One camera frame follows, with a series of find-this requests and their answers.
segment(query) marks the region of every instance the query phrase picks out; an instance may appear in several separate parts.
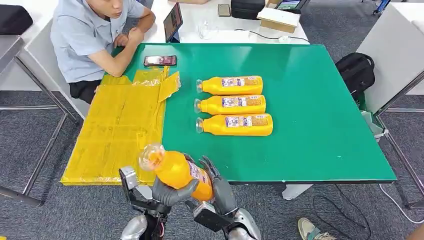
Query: shoe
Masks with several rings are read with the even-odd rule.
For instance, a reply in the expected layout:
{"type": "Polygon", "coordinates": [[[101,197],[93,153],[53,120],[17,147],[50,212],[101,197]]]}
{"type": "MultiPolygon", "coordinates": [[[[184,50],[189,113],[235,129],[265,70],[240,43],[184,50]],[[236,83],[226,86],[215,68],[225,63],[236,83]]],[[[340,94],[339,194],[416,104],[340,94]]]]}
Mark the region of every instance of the shoe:
{"type": "Polygon", "coordinates": [[[303,240],[336,240],[335,237],[331,236],[328,232],[320,233],[320,229],[309,221],[306,217],[302,217],[297,222],[300,236],[303,240]]]}

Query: plastic bottle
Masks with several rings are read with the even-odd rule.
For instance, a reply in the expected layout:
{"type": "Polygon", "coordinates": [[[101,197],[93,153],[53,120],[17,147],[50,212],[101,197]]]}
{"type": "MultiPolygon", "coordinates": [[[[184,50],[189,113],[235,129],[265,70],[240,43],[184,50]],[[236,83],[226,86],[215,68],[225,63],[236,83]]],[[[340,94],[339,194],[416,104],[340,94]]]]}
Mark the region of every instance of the plastic bottle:
{"type": "Polygon", "coordinates": [[[229,136],[268,136],[273,132],[273,118],[267,113],[245,115],[215,115],[197,118],[198,133],[229,136]]]}
{"type": "Polygon", "coordinates": [[[138,164],[143,170],[154,171],[163,183],[174,189],[186,186],[192,179],[199,179],[191,196],[199,201],[208,201],[213,197],[212,182],[208,174],[194,163],[188,162],[181,152],[165,151],[164,146],[159,143],[148,144],[138,156],[138,164]]]}
{"type": "Polygon", "coordinates": [[[261,94],[263,88],[260,76],[212,77],[209,80],[197,80],[197,92],[213,95],[249,95],[261,94]]]}
{"type": "Polygon", "coordinates": [[[211,96],[194,100],[196,113],[217,114],[263,114],[266,108],[263,95],[211,96]]]}

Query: gray carpet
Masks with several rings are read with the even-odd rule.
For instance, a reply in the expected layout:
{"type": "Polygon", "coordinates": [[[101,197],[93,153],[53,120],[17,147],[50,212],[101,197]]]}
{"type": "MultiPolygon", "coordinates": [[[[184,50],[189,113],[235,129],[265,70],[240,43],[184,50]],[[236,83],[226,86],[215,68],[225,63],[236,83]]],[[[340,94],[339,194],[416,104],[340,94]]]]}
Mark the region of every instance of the gray carpet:
{"type": "MultiPolygon", "coordinates": [[[[315,0],[304,11],[301,21],[311,43],[324,44],[337,61],[354,51],[371,29],[376,21],[371,15],[374,8],[371,1],[315,0]]],[[[49,100],[39,92],[0,92],[0,106],[29,103],[49,104],[49,100]]],[[[423,96],[408,96],[399,106],[424,108],[423,103],[423,96]]],[[[60,117],[58,110],[0,111],[0,185],[23,190],[60,117]]],[[[383,119],[424,179],[423,115],[387,113],[383,119]]],[[[119,186],[63,186],[59,183],[80,129],[81,125],[69,120],[65,122],[35,183],[31,195],[42,199],[43,206],[30,207],[0,196],[0,236],[11,240],[118,239],[126,223],[137,214],[125,201],[119,186]]],[[[410,201],[419,200],[418,190],[389,143],[382,139],[380,146],[399,178],[398,188],[410,201]]],[[[402,240],[416,227],[400,215],[378,185],[340,187],[365,214],[372,240],[402,240]]],[[[385,185],[385,188],[400,200],[394,184],[385,185]]],[[[297,220],[301,217],[310,218],[323,231],[339,239],[346,239],[314,215],[312,199],[317,195],[333,200],[348,216],[364,224],[334,185],[314,185],[290,201],[282,199],[272,185],[235,185],[233,190],[239,206],[254,216],[264,240],[299,240],[297,220]]],[[[354,239],[366,238],[366,229],[346,221],[327,202],[317,199],[316,206],[324,220],[354,239]]],[[[408,211],[408,214],[414,219],[424,217],[423,211],[408,211]]],[[[221,233],[213,233],[194,223],[182,204],[173,208],[166,226],[165,236],[170,240],[223,239],[221,233]]]]}

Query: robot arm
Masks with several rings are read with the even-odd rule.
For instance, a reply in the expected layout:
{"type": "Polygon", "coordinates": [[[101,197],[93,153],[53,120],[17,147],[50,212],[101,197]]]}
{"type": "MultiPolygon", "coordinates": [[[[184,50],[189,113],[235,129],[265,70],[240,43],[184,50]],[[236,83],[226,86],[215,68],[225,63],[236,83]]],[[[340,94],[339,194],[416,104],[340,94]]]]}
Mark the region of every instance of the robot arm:
{"type": "Polygon", "coordinates": [[[236,199],[229,182],[221,177],[208,157],[203,156],[200,163],[212,181],[215,201],[213,206],[203,202],[199,206],[203,210],[197,209],[193,212],[194,220],[215,232],[221,228],[227,240],[261,240],[261,232],[252,215],[246,209],[236,207],[236,199]]]}
{"type": "Polygon", "coordinates": [[[261,240],[261,232],[246,209],[238,209],[233,220],[239,225],[229,230],[228,240],[261,240]]]}
{"type": "MultiPolygon", "coordinates": [[[[200,163],[212,181],[214,203],[211,205],[204,201],[194,207],[193,203],[186,201],[193,210],[194,220],[214,232],[223,230],[226,240],[261,240],[261,232],[252,215],[246,209],[236,207],[236,199],[228,181],[221,177],[206,156],[203,156],[200,163]]],[[[132,167],[121,168],[119,175],[127,200],[133,208],[142,212],[129,221],[122,231],[122,240],[161,240],[171,206],[188,198],[199,184],[198,180],[192,180],[187,186],[175,190],[156,178],[150,189],[137,184],[136,172],[132,167]]]]}
{"type": "Polygon", "coordinates": [[[136,171],[130,166],[119,169],[119,175],[127,200],[134,209],[142,212],[126,225],[121,234],[122,240],[162,239],[171,206],[188,198],[199,184],[196,179],[175,190],[156,178],[150,189],[146,185],[138,185],[136,171]]]}

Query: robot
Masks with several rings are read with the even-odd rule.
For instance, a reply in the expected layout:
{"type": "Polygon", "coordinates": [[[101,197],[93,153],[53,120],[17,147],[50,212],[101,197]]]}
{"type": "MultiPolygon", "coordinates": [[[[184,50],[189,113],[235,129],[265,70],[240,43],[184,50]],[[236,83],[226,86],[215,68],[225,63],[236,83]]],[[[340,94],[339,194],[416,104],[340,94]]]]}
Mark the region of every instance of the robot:
{"type": "MultiPolygon", "coordinates": [[[[204,201],[196,206],[186,200],[194,221],[214,232],[222,230],[226,240],[261,240],[261,233],[251,214],[237,207],[228,181],[221,177],[206,156],[200,163],[212,181],[214,202],[210,204],[204,201]]],[[[122,240],[161,240],[172,205],[187,199],[199,183],[194,179],[186,187],[176,190],[156,178],[152,188],[140,186],[136,171],[130,166],[119,169],[119,175],[127,200],[140,212],[123,229],[122,240]]]]}

